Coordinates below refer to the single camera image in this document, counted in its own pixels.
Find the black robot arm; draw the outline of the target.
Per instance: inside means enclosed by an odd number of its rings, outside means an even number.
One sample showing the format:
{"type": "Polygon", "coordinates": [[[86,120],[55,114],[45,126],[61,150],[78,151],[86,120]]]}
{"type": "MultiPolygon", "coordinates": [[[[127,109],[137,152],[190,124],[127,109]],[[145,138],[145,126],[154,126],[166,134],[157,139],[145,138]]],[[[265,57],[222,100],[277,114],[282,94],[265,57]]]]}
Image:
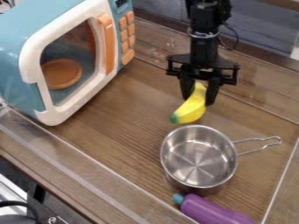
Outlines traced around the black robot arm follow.
{"type": "Polygon", "coordinates": [[[185,0],[190,27],[191,49],[186,54],[169,55],[167,74],[181,81],[182,97],[195,90],[195,81],[209,82],[206,105],[216,103],[224,85],[237,85],[241,65],[220,55],[221,26],[229,27],[230,0],[185,0]]]}

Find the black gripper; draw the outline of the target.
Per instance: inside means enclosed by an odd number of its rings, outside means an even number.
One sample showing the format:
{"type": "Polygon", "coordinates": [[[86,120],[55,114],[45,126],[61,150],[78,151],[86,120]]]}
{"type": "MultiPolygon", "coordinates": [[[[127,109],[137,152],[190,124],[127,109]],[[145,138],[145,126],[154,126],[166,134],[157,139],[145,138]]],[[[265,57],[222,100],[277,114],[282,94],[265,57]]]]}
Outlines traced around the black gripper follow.
{"type": "Polygon", "coordinates": [[[209,81],[206,105],[217,100],[221,85],[237,85],[240,65],[220,55],[220,36],[193,36],[191,50],[167,57],[167,74],[181,81],[182,98],[187,100],[197,80],[209,81]]]}

